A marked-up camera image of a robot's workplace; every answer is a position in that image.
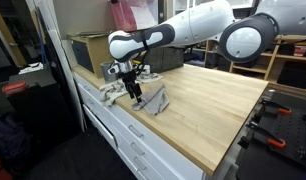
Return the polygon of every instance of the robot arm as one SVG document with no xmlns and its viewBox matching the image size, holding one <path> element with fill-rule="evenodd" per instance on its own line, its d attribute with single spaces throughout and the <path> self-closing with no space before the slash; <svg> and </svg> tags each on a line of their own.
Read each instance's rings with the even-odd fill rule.
<svg viewBox="0 0 306 180">
<path fill-rule="evenodd" d="M 289 22 L 293 10 L 297 12 L 296 17 Z M 109 51 L 118 63 L 110 73 L 120 72 L 131 98 L 141 101 L 141 89 L 135 83 L 136 72 L 132 64 L 132 58 L 138 53 L 155 47 L 189 45 L 213 39 L 219 42 L 220 50 L 228 60 L 242 63 L 258 57 L 281 32 L 304 34 L 299 25 L 306 27 L 306 0 L 262 0 L 255 15 L 240 21 L 235 20 L 226 0 L 214 0 L 143 32 L 110 34 Z"/>
</svg>

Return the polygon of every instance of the white drawer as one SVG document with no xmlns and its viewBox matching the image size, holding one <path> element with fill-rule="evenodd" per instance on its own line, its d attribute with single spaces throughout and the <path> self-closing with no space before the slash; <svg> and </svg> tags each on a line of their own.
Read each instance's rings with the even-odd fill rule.
<svg viewBox="0 0 306 180">
<path fill-rule="evenodd" d="M 75 74 L 75 79 L 77 81 L 78 84 L 81 85 L 82 89 L 84 89 L 85 91 L 87 91 L 88 93 L 90 93 L 93 97 L 95 97 L 95 99 L 98 102 L 100 101 L 100 91 L 98 89 L 96 89 L 94 86 L 92 86 L 89 82 L 87 82 L 85 79 L 83 79 L 80 75 L 78 75 L 77 73 Z"/>
<path fill-rule="evenodd" d="M 116 133 L 117 151 L 130 170 L 138 179 L 143 180 L 161 180 L 162 177 L 145 160 L 131 148 L 131 144 L 120 133 Z"/>
<path fill-rule="evenodd" d="M 106 127 L 92 114 L 92 112 L 83 105 L 86 115 L 90 118 L 92 124 L 100 131 L 107 142 L 116 149 L 116 143 L 114 136 L 106 129 Z"/>
<path fill-rule="evenodd" d="M 156 134 L 117 105 L 108 110 L 116 119 L 112 125 L 130 143 L 135 143 L 146 154 L 145 158 L 162 177 L 169 179 L 203 179 L 203 171 Z"/>
<path fill-rule="evenodd" d="M 85 89 L 83 89 L 81 84 L 78 84 L 78 88 L 80 90 L 82 100 L 84 104 L 90 109 L 90 111 L 97 116 L 101 122 L 107 127 L 111 128 L 112 123 L 111 123 L 111 114 L 110 112 L 100 105 L 100 103 Z"/>
</svg>

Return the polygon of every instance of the wooden table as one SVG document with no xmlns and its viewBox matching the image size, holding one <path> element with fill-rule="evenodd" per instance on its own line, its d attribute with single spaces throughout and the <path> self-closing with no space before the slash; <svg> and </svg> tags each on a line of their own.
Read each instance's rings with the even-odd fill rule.
<svg viewBox="0 0 306 180">
<path fill-rule="evenodd" d="M 104 84 L 79 68 L 74 71 L 97 88 Z M 191 65 L 162 75 L 141 88 L 165 84 L 170 104 L 164 112 L 133 111 L 135 100 L 128 95 L 116 104 L 212 176 L 268 82 Z"/>
</svg>

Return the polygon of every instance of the wooden tabletop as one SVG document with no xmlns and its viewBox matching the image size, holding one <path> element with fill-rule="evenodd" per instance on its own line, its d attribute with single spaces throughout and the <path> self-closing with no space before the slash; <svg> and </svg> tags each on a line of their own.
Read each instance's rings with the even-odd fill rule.
<svg viewBox="0 0 306 180">
<path fill-rule="evenodd" d="M 76 72 L 97 88 L 103 83 Z M 170 104 L 164 112 L 133 111 L 128 95 L 116 103 L 212 176 L 268 82 L 191 65 L 162 75 L 141 89 L 165 84 Z"/>
</svg>

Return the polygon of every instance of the shelving unit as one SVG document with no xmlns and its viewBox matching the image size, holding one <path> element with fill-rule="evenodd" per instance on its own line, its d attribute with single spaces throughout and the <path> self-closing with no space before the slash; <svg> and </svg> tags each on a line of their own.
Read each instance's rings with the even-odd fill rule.
<svg viewBox="0 0 306 180">
<path fill-rule="evenodd" d="M 272 52 L 269 51 L 262 53 L 261 56 L 258 58 L 257 63 L 252 68 L 241 67 L 237 66 L 234 63 L 231 63 L 229 72 L 263 79 L 269 81 L 269 87 L 284 90 L 291 93 L 306 95 L 306 89 L 278 83 L 278 79 L 286 61 L 306 62 L 306 57 L 280 54 L 281 46 L 279 44 L 297 42 L 305 39 L 306 36 L 279 35 L 275 39 L 275 43 L 277 45 L 274 45 L 272 47 Z M 215 43 L 215 41 L 208 41 L 206 51 L 212 50 L 212 47 Z M 296 43 L 296 45 L 306 46 L 306 42 Z"/>
</svg>

